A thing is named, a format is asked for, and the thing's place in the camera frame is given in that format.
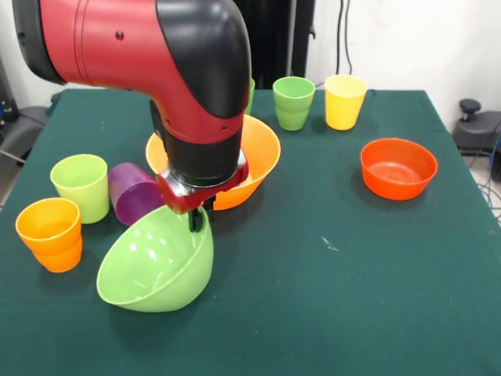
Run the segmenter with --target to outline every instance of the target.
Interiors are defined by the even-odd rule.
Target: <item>white wall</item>
[[[12,0],[0,0],[0,57],[18,107],[48,106],[51,95],[63,89],[63,86],[38,78],[25,64],[17,44]]]
[[[335,73],[339,4],[316,0],[306,74],[315,83]],[[449,129],[464,97],[501,110],[500,0],[351,0],[348,46],[370,88],[425,89]]]

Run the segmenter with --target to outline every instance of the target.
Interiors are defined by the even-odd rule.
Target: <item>green bowl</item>
[[[113,244],[97,275],[99,297],[140,312],[187,306],[211,278],[214,244],[207,213],[198,233],[188,215],[162,206],[129,227]]]

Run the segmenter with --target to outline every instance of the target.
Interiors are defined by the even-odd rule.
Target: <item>yellow-orange bowl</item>
[[[244,115],[242,150],[249,163],[249,176],[238,186],[216,195],[215,210],[234,208],[247,200],[274,169],[280,159],[280,141],[262,121]],[[146,160],[155,174],[167,168],[168,156],[160,137],[152,134],[146,144]]]

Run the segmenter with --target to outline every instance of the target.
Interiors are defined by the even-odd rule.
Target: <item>red-orange bowl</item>
[[[360,159],[364,183],[390,200],[419,196],[438,170],[434,155],[407,139],[376,139],[364,146]]]

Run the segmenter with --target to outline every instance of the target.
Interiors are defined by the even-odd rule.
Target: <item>yellow cup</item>
[[[355,126],[367,93],[367,84],[356,76],[338,74],[326,79],[326,122],[332,129]]]

